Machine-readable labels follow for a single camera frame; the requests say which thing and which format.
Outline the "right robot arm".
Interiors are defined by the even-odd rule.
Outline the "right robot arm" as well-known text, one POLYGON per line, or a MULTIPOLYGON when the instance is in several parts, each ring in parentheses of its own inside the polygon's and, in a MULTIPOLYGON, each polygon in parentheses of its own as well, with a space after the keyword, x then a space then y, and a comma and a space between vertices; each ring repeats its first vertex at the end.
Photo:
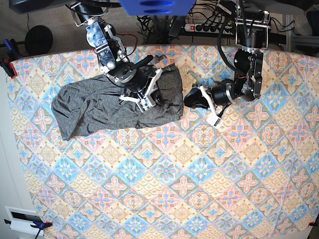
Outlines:
POLYGON ((101 72, 111 84, 124 90, 119 96, 119 103, 133 102, 143 113, 155 106, 162 106, 164 99, 158 80, 163 70, 153 68, 151 55, 137 63, 130 61, 121 38, 102 19, 110 6, 108 2, 93 3, 88 0, 66 5, 76 25, 85 26, 87 41, 96 50, 101 72))

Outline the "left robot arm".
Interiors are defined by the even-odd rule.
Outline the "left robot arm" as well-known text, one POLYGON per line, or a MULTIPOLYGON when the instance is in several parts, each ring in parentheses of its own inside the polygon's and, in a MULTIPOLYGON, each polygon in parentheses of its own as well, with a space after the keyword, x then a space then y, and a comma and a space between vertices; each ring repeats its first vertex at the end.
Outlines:
POLYGON ((268 46, 270 14, 266 10, 249 10, 240 0, 235 15, 226 22, 235 23, 235 40, 239 46, 234 62, 230 63, 221 47, 222 33, 217 37, 217 49, 224 63, 234 71, 232 80, 225 79, 211 87, 194 84, 184 97, 184 105, 189 108, 210 110, 208 123, 217 126, 224 111, 231 104, 242 99, 254 101, 261 96, 262 87, 262 49, 268 46))

